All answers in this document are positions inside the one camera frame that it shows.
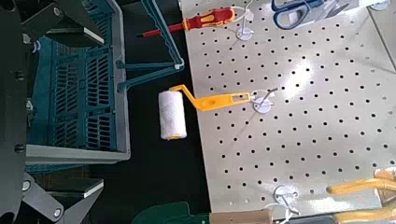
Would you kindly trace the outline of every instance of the screw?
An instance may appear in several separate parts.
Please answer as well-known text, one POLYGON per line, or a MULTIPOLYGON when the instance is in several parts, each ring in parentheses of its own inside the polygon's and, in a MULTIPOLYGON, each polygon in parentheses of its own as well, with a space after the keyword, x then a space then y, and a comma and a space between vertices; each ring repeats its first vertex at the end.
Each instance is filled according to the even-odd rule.
POLYGON ((26 191, 30 188, 30 181, 29 180, 25 180, 23 181, 23 185, 22 185, 22 191, 26 191))
POLYGON ((24 146, 24 144, 17 144, 14 147, 14 150, 15 150, 16 153, 22 153, 22 152, 25 151, 25 146, 24 146))
POLYGON ((61 215, 61 212, 62 212, 62 210, 61 210, 60 208, 57 208, 57 209, 55 210, 55 212, 53 213, 53 215, 54 215, 55 217, 59 217, 59 216, 61 215))
POLYGON ((55 16, 60 16, 61 15, 61 10, 59 10, 59 8, 55 7, 53 9, 53 13, 55 14, 55 16))
POLYGON ((27 34, 22 34, 23 44, 30 44, 30 36, 27 34))
POLYGON ((24 81, 24 74, 21 71, 17 71, 15 72, 15 78, 18 81, 24 81))

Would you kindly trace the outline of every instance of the screwdriver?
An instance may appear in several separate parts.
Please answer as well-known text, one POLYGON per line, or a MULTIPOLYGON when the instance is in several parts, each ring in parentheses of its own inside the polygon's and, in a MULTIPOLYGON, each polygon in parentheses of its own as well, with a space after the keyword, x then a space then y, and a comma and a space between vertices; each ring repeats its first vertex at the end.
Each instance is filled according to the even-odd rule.
MULTIPOLYGON (((235 20, 235 11, 231 7, 214 8, 208 14, 203 16, 195 16, 190 19, 183 20, 182 23, 168 26, 169 32, 177 32, 181 30, 189 31, 192 29, 200 29, 205 27, 222 26, 235 20)), ((160 30, 152 30, 145 32, 137 37, 148 37, 160 35, 160 30)))

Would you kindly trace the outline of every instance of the yellow roller handle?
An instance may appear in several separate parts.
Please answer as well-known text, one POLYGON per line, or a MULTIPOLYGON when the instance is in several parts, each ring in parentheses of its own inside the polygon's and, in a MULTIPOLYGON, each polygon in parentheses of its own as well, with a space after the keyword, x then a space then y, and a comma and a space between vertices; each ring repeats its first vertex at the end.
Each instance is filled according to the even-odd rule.
POLYGON ((330 194, 346 194, 364 189, 390 189, 396 191, 396 182, 387 179, 363 179, 333 185, 327 188, 330 194))
POLYGON ((201 111, 209 111, 214 109, 223 108, 230 105, 239 105, 242 103, 250 102, 250 94, 248 92, 238 92, 238 93, 231 93, 231 94, 223 94, 223 95, 215 95, 215 96, 208 96, 201 99, 195 99, 189 89, 185 85, 178 85, 169 89, 170 91, 183 91, 186 94, 187 98, 191 101, 191 103, 195 106, 195 108, 201 111), (240 100, 234 101, 234 97, 240 98, 240 100))
MULTIPOLYGON (((327 188, 330 194, 345 194, 364 189, 390 189, 396 190, 396 182, 387 179, 355 180, 345 184, 333 185, 327 188)), ((396 202, 377 210, 362 210, 336 214, 334 219, 337 223, 350 223, 362 221, 388 220, 396 216, 396 202)))

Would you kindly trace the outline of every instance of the black floor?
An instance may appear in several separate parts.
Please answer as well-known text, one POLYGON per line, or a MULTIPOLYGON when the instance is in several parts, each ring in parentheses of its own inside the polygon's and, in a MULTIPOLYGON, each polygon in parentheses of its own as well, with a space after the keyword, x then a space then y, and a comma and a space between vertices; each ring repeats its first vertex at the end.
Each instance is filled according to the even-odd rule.
MULTIPOLYGON (((177 0, 158 0, 168 24, 181 22, 177 0)), ((154 29, 141 3, 122 7, 127 63, 172 62, 161 37, 136 38, 154 29)), ((91 177, 105 180, 105 189, 91 210, 92 224, 131 223, 152 205, 188 202, 193 214, 210 211, 196 111, 185 100, 188 137, 160 137, 158 93, 186 84, 192 90, 184 33, 173 35, 186 62, 183 72, 129 89, 132 156, 115 165, 93 165, 91 177)), ((128 77, 139 74, 128 73, 128 77)))

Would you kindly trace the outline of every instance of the pegboard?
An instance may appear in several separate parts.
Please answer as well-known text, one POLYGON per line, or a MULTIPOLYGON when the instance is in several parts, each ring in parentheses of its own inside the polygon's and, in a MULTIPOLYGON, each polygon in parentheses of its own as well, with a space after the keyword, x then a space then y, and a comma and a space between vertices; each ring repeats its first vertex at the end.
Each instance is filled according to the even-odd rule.
MULTIPOLYGON (((181 5, 190 18, 247 2, 181 5)), ((396 76, 367 9, 290 31, 275 27, 268 1, 254 0, 250 9, 249 41, 235 36, 242 21, 186 33, 197 98, 279 88, 265 115, 252 104, 198 111, 212 211, 261 209, 280 185, 297 188, 293 206, 303 216, 379 207, 373 190, 326 192, 396 161, 396 76)))

